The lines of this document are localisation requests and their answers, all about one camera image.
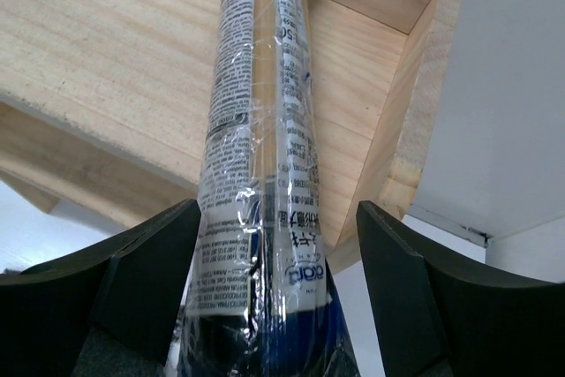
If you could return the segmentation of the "clear back spaghetti bag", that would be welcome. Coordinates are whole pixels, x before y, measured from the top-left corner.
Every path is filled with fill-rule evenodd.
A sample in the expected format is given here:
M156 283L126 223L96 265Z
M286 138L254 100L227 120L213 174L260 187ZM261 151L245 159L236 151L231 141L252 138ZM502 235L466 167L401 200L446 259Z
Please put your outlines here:
M356 376L320 228L307 0L222 0L168 376Z

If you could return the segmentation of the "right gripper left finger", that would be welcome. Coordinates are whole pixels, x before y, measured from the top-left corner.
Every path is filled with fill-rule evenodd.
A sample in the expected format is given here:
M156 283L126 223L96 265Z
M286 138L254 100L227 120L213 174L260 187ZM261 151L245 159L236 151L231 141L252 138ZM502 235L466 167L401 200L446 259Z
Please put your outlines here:
M4 376L153 376L168 359L200 224L195 200L1 276Z

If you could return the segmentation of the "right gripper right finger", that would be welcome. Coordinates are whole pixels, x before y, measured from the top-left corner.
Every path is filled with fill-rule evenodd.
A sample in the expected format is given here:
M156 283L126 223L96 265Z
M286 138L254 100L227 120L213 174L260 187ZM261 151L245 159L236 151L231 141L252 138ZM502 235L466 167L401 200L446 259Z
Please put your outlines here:
M562 284L472 260L370 201L357 226L386 375L563 375Z

